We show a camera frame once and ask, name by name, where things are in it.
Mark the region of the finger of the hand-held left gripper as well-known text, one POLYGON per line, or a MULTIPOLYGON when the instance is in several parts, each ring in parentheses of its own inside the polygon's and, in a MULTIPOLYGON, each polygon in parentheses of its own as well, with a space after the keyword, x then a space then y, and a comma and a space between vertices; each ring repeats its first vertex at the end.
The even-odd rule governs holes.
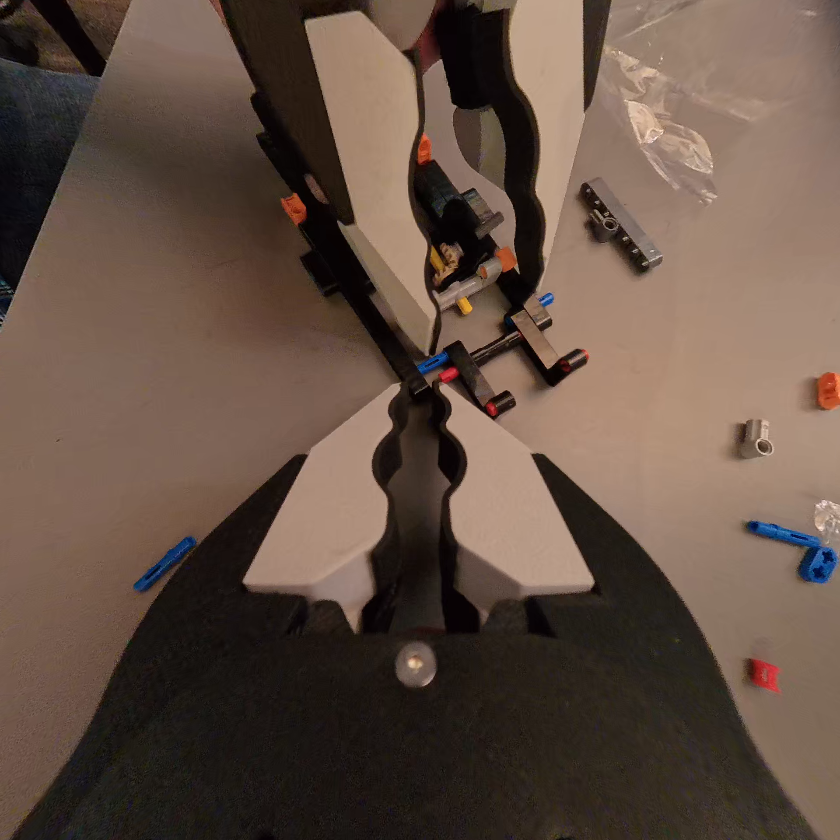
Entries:
POLYGON ((436 344, 429 243, 413 207, 421 109, 413 63, 361 11, 310 18, 311 55, 350 197, 339 228, 419 352, 436 344))
POLYGON ((534 295, 552 253, 585 117, 584 17, 580 1, 453 2, 453 127, 511 204, 509 296, 534 295))

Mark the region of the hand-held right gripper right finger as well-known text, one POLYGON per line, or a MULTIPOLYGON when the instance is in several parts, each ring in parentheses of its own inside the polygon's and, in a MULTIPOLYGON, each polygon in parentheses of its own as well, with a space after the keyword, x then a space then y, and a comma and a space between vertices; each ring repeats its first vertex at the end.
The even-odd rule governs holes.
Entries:
POLYGON ((538 461, 449 385, 433 387, 447 629, 479 629, 501 602, 590 593, 595 578, 538 461))

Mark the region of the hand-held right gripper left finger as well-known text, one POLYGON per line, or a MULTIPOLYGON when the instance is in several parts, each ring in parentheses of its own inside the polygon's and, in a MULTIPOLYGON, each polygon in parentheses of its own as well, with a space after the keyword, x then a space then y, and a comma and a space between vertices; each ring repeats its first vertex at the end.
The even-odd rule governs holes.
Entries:
POLYGON ((355 632, 400 574, 388 490, 410 395, 391 385, 304 457, 243 579, 253 593, 335 602, 355 632))

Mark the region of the long black lego beam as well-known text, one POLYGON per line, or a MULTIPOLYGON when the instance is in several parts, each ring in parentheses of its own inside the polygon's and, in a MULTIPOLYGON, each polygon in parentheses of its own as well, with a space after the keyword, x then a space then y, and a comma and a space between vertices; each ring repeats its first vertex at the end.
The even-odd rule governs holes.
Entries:
POLYGON ((339 293, 370 335, 397 379, 405 384, 412 399, 428 398, 431 388, 403 342, 375 305, 370 273, 362 267, 343 236, 338 220, 327 205, 309 188, 302 168, 302 158, 273 115, 266 95, 259 91, 250 104, 262 130, 257 134, 260 149, 283 181, 283 199, 287 215, 309 245, 301 263, 323 297, 339 293))

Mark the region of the grey lego beam with connector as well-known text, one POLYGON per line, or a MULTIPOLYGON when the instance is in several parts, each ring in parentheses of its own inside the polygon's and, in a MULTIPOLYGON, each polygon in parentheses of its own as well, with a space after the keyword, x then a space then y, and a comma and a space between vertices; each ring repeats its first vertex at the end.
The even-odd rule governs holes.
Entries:
POLYGON ((586 208, 587 226, 596 242, 613 244, 638 275, 662 264, 664 256, 653 239, 602 178, 583 182, 579 197, 586 208))

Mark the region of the grey lego connector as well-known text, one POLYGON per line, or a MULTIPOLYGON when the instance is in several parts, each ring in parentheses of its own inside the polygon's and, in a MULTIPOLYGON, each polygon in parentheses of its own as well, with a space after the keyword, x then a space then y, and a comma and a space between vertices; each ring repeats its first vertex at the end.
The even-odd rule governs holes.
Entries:
POLYGON ((765 418, 750 418, 742 426, 738 443, 741 459, 759 459, 772 456, 774 444, 770 438, 770 422, 765 418))

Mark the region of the blue lego axle connector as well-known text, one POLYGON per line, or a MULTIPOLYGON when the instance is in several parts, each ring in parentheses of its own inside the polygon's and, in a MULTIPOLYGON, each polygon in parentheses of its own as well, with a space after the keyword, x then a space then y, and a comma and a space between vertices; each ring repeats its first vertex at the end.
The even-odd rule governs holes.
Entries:
POLYGON ((811 546, 805 551, 797 574, 804 582, 823 585, 831 580, 838 562, 837 552, 833 548, 811 546))

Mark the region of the clear plastic bag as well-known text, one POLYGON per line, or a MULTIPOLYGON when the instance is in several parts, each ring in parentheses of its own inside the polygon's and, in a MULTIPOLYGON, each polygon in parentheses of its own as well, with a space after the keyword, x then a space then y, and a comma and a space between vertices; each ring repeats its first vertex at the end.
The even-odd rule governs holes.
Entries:
POLYGON ((615 2, 596 101, 658 179, 708 207, 727 170, 838 117, 838 2, 615 2))

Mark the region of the black furniture leg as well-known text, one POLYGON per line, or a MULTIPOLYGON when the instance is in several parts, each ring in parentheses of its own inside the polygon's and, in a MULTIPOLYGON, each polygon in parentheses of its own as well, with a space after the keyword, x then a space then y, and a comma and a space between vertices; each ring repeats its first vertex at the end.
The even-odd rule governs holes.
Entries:
POLYGON ((107 61, 81 26, 68 1, 31 1, 59 40, 69 49, 88 75, 100 77, 107 61))

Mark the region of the person's trousers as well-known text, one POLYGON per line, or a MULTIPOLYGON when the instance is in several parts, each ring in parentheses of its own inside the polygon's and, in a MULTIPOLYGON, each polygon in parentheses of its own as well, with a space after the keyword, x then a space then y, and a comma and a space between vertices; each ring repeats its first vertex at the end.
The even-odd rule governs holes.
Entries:
POLYGON ((1 59, 1 277, 15 290, 98 83, 1 59))

